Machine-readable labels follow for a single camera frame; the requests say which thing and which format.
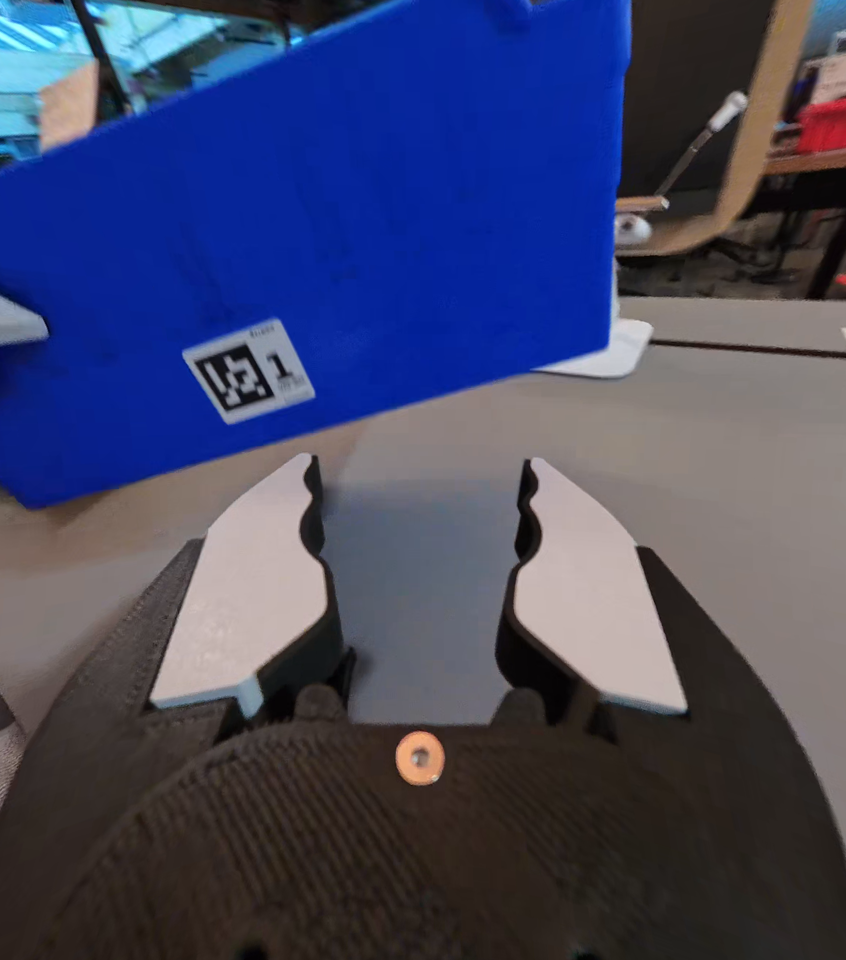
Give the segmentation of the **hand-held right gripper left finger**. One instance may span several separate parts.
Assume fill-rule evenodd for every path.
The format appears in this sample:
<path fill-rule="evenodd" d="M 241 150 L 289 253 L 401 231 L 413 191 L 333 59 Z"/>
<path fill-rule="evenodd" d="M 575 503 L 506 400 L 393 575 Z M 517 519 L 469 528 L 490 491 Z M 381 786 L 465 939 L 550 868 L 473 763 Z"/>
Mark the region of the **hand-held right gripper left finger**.
<path fill-rule="evenodd" d="M 154 709 L 232 699 L 256 716 L 332 677 L 345 645 L 321 556 L 322 493 L 319 460 L 302 453 L 212 523 L 150 690 Z"/>

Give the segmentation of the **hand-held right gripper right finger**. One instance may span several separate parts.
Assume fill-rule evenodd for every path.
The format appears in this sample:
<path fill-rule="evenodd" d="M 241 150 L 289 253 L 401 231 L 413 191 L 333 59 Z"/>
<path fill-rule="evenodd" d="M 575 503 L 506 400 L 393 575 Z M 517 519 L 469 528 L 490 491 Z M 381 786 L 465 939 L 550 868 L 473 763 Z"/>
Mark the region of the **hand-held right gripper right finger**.
<path fill-rule="evenodd" d="M 497 663 L 560 714 L 576 681 L 602 702 L 654 714 L 689 704 L 638 546 L 601 503 L 546 460 L 524 462 L 517 564 L 507 583 Z"/>

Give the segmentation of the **blue plastic bin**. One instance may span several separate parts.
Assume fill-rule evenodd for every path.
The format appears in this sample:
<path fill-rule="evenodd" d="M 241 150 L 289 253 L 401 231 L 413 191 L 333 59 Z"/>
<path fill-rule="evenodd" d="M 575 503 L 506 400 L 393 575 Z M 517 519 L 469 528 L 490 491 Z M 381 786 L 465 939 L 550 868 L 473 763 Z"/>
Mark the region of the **blue plastic bin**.
<path fill-rule="evenodd" d="M 602 351 L 629 2 L 389 2 L 0 171 L 42 508 Z"/>

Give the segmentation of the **brown cardboard box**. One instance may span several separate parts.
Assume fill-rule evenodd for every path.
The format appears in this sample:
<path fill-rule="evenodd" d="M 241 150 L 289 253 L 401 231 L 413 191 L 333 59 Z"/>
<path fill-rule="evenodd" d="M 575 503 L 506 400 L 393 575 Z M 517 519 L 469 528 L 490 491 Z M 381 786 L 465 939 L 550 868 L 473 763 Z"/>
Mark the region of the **brown cardboard box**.
<path fill-rule="evenodd" d="M 40 88 L 38 126 L 40 153 L 66 146 L 95 127 L 99 106 L 99 67 L 96 59 Z"/>

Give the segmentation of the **white desk lamp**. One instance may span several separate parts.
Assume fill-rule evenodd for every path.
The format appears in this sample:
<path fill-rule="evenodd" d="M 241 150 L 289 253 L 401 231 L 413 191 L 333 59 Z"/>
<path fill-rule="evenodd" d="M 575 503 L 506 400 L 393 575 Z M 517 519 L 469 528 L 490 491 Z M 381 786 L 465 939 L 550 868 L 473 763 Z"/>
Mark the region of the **white desk lamp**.
<path fill-rule="evenodd" d="M 652 226 L 647 216 L 669 208 L 668 197 L 671 187 L 676 184 L 708 142 L 731 121 L 744 113 L 748 102 L 747 95 L 742 91 L 731 92 L 654 193 L 617 200 L 614 226 L 616 252 L 645 245 L 652 235 Z M 636 369 L 651 341 L 654 328 L 651 323 L 644 320 L 621 318 L 617 258 L 613 260 L 612 269 L 609 340 L 606 347 L 549 366 L 537 367 L 535 370 L 537 374 L 615 380 L 628 377 Z"/>

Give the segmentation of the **curved plywood panel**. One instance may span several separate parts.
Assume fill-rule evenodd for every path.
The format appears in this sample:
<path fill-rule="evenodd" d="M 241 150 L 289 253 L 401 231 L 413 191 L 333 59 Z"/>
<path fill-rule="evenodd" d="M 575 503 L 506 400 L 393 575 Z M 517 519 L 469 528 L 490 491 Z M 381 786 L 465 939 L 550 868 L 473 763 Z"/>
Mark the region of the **curved plywood panel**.
<path fill-rule="evenodd" d="M 632 2 L 617 258 L 702 248 L 747 209 L 813 1 Z"/>

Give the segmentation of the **wooden desk with black legs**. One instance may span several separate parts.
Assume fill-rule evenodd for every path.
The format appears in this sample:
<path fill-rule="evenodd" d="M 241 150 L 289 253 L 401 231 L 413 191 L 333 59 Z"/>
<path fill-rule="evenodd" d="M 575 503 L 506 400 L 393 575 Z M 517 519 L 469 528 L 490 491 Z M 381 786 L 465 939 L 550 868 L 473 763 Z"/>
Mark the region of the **wooden desk with black legs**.
<path fill-rule="evenodd" d="M 793 153 L 770 159 L 753 198 L 741 214 L 741 219 L 783 214 L 777 240 L 785 255 L 796 227 L 806 215 L 824 210 L 835 210 L 838 217 L 805 294 L 812 302 L 824 300 L 846 257 L 846 150 Z"/>

